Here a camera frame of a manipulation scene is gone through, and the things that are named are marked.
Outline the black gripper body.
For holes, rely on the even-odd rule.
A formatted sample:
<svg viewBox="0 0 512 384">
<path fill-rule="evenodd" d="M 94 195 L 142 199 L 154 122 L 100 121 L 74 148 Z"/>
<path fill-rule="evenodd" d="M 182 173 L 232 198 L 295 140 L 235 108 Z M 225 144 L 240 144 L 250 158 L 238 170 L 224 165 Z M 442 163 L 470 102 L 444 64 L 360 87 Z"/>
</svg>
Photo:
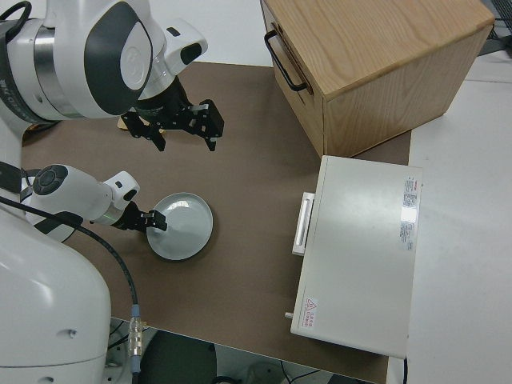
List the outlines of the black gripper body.
<svg viewBox="0 0 512 384">
<path fill-rule="evenodd" d="M 146 121 L 171 121 L 189 106 L 186 92 L 179 78 L 175 78 L 163 92 L 152 98 L 138 100 L 134 108 Z"/>
<path fill-rule="evenodd" d="M 119 220 L 111 226 L 120 230 L 140 230 L 140 210 L 135 202 L 130 202 L 124 209 Z"/>
</svg>

